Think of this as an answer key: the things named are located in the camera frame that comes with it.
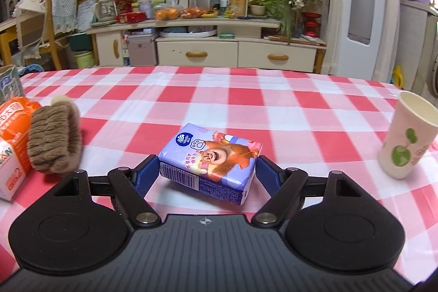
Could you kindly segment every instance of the cabinet handle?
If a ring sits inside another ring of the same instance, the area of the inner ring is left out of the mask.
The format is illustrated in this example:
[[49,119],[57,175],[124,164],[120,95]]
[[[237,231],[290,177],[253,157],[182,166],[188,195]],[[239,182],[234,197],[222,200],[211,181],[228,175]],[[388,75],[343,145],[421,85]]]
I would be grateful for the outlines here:
[[289,56],[288,55],[270,54],[270,55],[268,55],[268,59],[274,60],[274,61],[287,61],[287,60],[289,60]]
[[117,39],[114,40],[113,42],[113,48],[114,48],[114,57],[118,59],[120,57],[120,54],[119,54],[119,41],[117,41]]
[[203,51],[203,52],[186,52],[186,56],[187,57],[207,57],[208,53]]

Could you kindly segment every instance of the metal screw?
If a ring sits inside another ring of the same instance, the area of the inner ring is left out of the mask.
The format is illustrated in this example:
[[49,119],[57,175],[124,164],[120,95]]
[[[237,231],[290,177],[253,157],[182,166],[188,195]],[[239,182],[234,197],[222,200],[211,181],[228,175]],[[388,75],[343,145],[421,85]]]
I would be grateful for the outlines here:
[[137,220],[143,224],[154,223],[157,221],[157,219],[158,219],[158,216],[156,214],[150,213],[150,212],[140,213],[137,216]]
[[272,213],[260,213],[255,216],[255,220],[262,224],[271,224],[275,223],[277,217]]

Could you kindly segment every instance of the checkered tablecloth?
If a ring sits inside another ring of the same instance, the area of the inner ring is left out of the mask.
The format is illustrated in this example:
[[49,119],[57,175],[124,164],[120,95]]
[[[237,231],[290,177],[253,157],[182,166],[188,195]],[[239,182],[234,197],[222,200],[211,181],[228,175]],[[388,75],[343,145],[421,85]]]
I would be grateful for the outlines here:
[[[104,175],[157,154],[188,122],[263,143],[281,167],[314,176],[342,170],[403,224],[406,245],[396,265],[413,283],[438,263],[438,142],[404,181],[376,161],[396,104],[389,84],[307,73],[241,68],[120,67],[39,73],[22,79],[42,105],[66,94],[82,115],[81,168]],[[13,203],[0,201],[0,280],[18,268],[7,233],[13,220],[59,181],[31,172]],[[241,207],[159,176],[146,200],[168,213],[235,213],[250,218],[269,196],[254,179]],[[95,198],[110,206],[108,198]],[[308,199],[314,204],[320,199]]]

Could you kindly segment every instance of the tissue pack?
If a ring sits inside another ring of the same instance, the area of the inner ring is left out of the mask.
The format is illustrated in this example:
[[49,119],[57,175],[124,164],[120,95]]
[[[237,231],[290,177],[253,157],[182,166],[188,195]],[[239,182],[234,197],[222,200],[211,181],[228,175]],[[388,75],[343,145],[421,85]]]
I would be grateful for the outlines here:
[[187,124],[161,150],[160,174],[240,205],[248,195],[260,150],[260,143]]

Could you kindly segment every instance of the orange and white package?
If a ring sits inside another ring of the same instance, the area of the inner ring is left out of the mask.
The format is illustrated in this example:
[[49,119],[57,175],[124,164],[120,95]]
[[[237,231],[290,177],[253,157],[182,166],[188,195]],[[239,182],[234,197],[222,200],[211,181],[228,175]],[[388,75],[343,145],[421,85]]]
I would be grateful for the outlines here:
[[0,198],[12,200],[30,171],[27,155],[32,113],[41,105],[16,97],[0,106]]

